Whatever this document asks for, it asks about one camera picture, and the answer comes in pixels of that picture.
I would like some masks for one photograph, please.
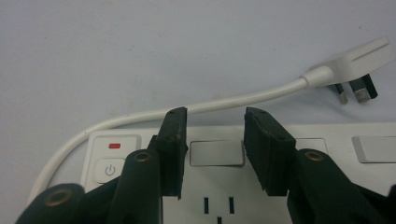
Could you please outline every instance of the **power symbol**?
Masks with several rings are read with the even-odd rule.
[[[106,175],[114,175],[114,173],[116,173],[116,167],[114,167],[113,165],[109,165],[106,167],[105,169]]]

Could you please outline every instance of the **socket hole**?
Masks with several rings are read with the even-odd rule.
[[[233,197],[228,198],[228,201],[230,203],[230,214],[235,214],[235,210],[233,208]]]
[[[209,198],[204,198],[204,213],[209,214]]]

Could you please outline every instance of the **power button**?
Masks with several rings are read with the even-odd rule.
[[[95,165],[95,181],[104,184],[121,175],[124,159],[101,159]]]

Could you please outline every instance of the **plug prong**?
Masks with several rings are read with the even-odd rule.
[[[337,89],[338,95],[340,96],[341,104],[346,105],[347,104],[347,95],[344,92],[343,85],[341,85],[341,83],[338,83],[338,84],[334,84],[334,86]]]
[[[370,94],[370,98],[375,99],[375,97],[378,96],[378,93],[376,92],[375,86],[373,81],[371,80],[370,74],[367,74],[366,76],[361,78],[366,85],[366,89]]]
[[[349,81],[349,84],[359,103],[366,103],[371,99],[370,93],[367,91],[362,78]]]

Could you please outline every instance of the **power cord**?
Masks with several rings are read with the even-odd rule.
[[[276,98],[286,96],[297,91],[308,88],[322,87],[328,85],[341,85],[342,82],[356,80],[366,76],[375,69],[393,62],[395,55],[391,49],[387,37],[378,38],[366,45],[352,49],[341,56],[326,63],[314,66],[311,71],[302,75],[295,81],[284,86],[273,88],[268,91],[259,91],[247,95],[230,97],[226,99],[203,102],[195,105],[186,105],[188,114],[199,114],[238,106],[254,105]],[[78,145],[88,139],[91,133],[111,129],[121,125],[132,124],[142,121],[163,119],[166,112],[172,108],[151,110],[133,113],[114,119],[108,119],[91,126],[77,134],[66,142],[47,162],[38,175],[29,196],[30,203],[39,193],[44,191],[51,178],[61,163]]]

